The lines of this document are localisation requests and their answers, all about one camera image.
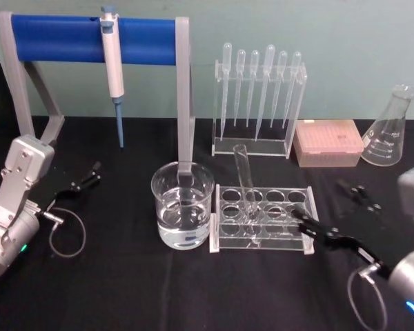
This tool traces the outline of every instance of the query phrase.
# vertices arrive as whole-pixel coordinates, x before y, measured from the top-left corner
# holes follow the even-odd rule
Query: pink tip box
[[[355,167],[364,151],[352,119],[297,121],[293,144],[300,167]]]

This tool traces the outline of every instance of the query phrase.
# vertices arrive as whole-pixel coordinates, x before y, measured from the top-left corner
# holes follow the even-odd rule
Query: wall
[[[20,14],[99,16],[107,1],[0,0]],[[224,42],[300,50],[308,69],[303,118],[374,118],[397,83],[414,84],[414,0],[112,0],[121,16],[190,17],[195,114],[211,117],[213,64]],[[43,63],[68,116],[113,116],[105,67]],[[127,117],[175,117],[175,69],[124,66]],[[30,89],[32,112],[44,114]],[[414,103],[408,111],[414,118]]]

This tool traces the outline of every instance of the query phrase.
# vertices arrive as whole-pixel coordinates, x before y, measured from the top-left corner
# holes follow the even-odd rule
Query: erlenmeyer flask
[[[386,167],[402,158],[406,111],[413,98],[413,86],[397,85],[393,88],[385,111],[362,137],[365,146],[363,160]]]

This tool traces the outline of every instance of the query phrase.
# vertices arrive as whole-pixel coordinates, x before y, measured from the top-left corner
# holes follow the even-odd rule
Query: beaker rim
[[[193,207],[194,205],[199,205],[200,203],[203,203],[205,200],[209,199],[210,196],[213,193],[213,190],[215,189],[215,178],[213,177],[212,172],[204,167],[203,165],[199,164],[199,163],[195,163],[195,162],[189,162],[189,161],[175,161],[175,162],[170,162],[167,163],[165,165],[163,165],[162,167],[160,167],[160,169],[158,169],[157,171],[155,171],[155,173],[152,176],[152,179],[150,180],[150,189],[152,190],[153,195],[155,196],[156,199],[160,200],[161,202],[163,202],[163,199],[160,197],[161,194],[158,192],[155,192],[154,188],[153,188],[153,182],[154,179],[158,176],[158,174],[162,173],[164,170],[167,170],[168,168],[171,168],[173,166],[177,166],[179,164],[190,164],[190,166],[195,166],[198,167],[199,169],[201,169],[203,172],[206,173],[207,177],[210,177],[211,179],[211,185],[207,186],[206,185],[206,196],[201,199],[198,200],[190,205],[184,205],[184,207]]]
[[[396,85],[393,88],[393,96],[405,99],[405,100],[411,100],[414,98],[414,86],[412,85]]]

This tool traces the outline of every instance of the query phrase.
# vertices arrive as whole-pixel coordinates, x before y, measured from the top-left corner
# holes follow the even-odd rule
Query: black tablecloth
[[[43,119],[36,122],[40,128]],[[359,131],[369,123],[358,121]],[[162,243],[150,179],[176,159],[176,121],[125,119],[124,125],[121,151],[114,119],[66,119],[49,175],[31,199],[50,196],[102,162],[100,186],[75,207],[88,242],[76,259],[60,259],[48,246],[52,224],[41,220],[28,249],[0,278],[0,330],[362,330],[346,296],[347,277],[362,262],[349,252],[329,252],[315,243],[310,256],[209,254],[207,243],[187,252]],[[11,139],[0,134],[0,169]],[[233,157],[211,157],[210,149],[211,120],[197,120],[194,161],[210,168],[217,183],[238,185]],[[251,157],[250,166],[255,186],[311,185],[319,219],[328,225],[351,207],[336,193],[335,180],[364,184],[383,207],[386,229],[400,239],[393,249],[414,249],[414,225],[402,214],[397,191],[398,175],[414,166],[414,121],[406,124],[402,160],[389,168],[361,160],[355,168],[301,169],[294,158],[276,157]],[[78,248],[79,238],[70,233],[75,230],[64,229],[57,243],[68,240],[74,246],[69,249]],[[380,242],[381,232],[371,231]],[[388,330],[414,330],[403,300],[385,281],[378,284],[388,307]],[[374,294],[360,285],[356,293],[367,321],[378,325]]]

